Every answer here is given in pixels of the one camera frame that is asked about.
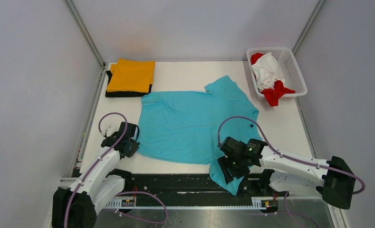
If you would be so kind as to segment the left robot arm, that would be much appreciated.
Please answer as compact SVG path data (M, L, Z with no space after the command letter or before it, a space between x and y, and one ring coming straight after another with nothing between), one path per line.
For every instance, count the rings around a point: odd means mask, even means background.
M54 193L52 227L92 228L99 212L116 194L132 192L131 172L114 166L135 154L139 133L138 125L121 122L118 131L104 135L97 160L69 187Z

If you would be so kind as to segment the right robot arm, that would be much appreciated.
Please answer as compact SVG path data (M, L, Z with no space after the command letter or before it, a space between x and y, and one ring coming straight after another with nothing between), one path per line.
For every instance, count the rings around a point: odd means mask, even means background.
M247 143L226 137L218 144L224 156L218 164L225 182L247 178L250 167L263 169L256 181L257 186L249 188L243 184L243 191L260 191L269 196L290 192L301 196L321 196L327 204L350 209L356 179L346 162L336 156L330 160L306 158L272 148L267 142L249 139Z

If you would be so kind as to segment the teal t shirt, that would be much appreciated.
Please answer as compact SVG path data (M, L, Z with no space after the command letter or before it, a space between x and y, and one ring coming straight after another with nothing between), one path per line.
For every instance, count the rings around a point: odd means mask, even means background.
M204 91L152 92L142 97L138 153L152 159L209 166L210 178L232 195L241 179L226 183L218 164L218 141L260 139L259 115L238 85L224 76Z

